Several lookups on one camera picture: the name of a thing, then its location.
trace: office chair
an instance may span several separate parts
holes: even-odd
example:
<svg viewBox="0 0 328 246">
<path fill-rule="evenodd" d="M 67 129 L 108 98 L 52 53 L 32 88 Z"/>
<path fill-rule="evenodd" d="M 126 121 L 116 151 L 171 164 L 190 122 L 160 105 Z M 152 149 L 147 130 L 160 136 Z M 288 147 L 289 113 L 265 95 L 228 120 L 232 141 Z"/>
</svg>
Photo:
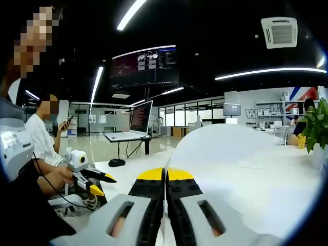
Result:
<svg viewBox="0 0 328 246">
<path fill-rule="evenodd" d="M 281 145 L 286 145 L 287 130 L 288 130 L 288 126 L 275 127 L 275 129 L 273 130 L 274 136 L 280 137 L 281 139 L 283 139 L 283 142 Z"/>
</svg>

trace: smartphone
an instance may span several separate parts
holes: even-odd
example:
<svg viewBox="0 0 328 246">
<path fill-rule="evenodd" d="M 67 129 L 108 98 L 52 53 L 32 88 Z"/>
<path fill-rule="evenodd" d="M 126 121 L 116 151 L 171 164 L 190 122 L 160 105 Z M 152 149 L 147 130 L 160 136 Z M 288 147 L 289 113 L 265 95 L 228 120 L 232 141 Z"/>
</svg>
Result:
<svg viewBox="0 0 328 246">
<path fill-rule="evenodd" d="M 71 118 L 69 118 L 69 119 L 68 119 L 68 121 L 67 121 L 66 123 L 69 123 L 69 122 L 71 122 L 72 118 L 73 118 L 73 116 L 72 116 Z"/>
</svg>

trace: computer monitor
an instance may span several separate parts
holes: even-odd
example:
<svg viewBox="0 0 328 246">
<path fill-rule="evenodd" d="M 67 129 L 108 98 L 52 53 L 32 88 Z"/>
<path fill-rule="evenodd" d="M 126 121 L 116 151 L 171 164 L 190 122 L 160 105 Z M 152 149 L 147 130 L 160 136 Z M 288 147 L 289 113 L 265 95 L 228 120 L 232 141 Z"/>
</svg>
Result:
<svg viewBox="0 0 328 246">
<path fill-rule="evenodd" d="M 179 82 L 175 45 L 132 51 L 112 58 L 110 90 L 131 86 L 172 86 Z"/>
<path fill-rule="evenodd" d="M 148 101 L 133 108 L 130 131 L 148 135 L 149 119 L 153 101 Z"/>
<path fill-rule="evenodd" d="M 240 116 L 241 105 L 240 104 L 223 104 L 223 115 L 224 116 Z"/>
</svg>

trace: yellow cup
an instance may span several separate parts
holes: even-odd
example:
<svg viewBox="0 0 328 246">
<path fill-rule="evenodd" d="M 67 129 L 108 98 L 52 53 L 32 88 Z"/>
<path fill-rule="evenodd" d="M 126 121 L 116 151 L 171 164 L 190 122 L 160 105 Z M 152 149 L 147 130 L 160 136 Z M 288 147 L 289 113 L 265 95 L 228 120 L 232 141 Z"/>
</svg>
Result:
<svg viewBox="0 0 328 246">
<path fill-rule="evenodd" d="M 298 134 L 297 138 L 298 138 L 298 148 L 304 149 L 306 137 L 302 136 L 302 134 Z"/>
</svg>

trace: ceiling ventilation unit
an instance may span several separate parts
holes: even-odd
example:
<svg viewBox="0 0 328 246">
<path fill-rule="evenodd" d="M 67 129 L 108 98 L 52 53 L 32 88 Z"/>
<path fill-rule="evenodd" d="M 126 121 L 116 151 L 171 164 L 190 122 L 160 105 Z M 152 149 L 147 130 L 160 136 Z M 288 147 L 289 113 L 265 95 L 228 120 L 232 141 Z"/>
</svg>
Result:
<svg viewBox="0 0 328 246">
<path fill-rule="evenodd" d="M 273 17 L 261 20 L 268 49 L 290 48 L 297 45 L 297 20 L 289 17 Z"/>
</svg>

